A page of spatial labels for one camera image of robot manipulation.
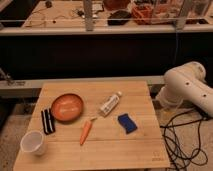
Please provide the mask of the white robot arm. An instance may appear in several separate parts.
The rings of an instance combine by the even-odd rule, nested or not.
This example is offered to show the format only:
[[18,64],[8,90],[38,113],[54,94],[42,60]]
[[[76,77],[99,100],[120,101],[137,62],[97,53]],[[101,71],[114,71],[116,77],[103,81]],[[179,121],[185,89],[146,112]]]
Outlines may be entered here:
[[156,99],[165,109],[175,108],[188,100],[213,117],[213,88],[204,83],[205,76],[204,66],[196,61],[169,69]]

